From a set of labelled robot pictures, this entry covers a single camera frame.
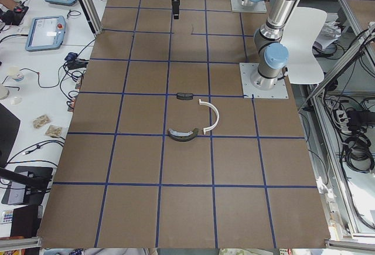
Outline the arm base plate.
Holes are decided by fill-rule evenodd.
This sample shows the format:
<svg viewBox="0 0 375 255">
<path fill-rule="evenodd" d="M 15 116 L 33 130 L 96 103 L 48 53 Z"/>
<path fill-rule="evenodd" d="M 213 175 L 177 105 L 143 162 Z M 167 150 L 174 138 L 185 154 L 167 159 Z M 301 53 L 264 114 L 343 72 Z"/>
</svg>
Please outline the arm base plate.
<svg viewBox="0 0 375 255">
<path fill-rule="evenodd" d="M 240 75 L 244 98 L 288 99 L 288 91 L 282 71 L 273 79 L 258 73 L 258 63 L 240 63 Z"/>
<path fill-rule="evenodd" d="M 252 2 L 250 0 L 230 0 L 231 11 L 241 13 L 266 13 L 265 1 Z"/>
</svg>

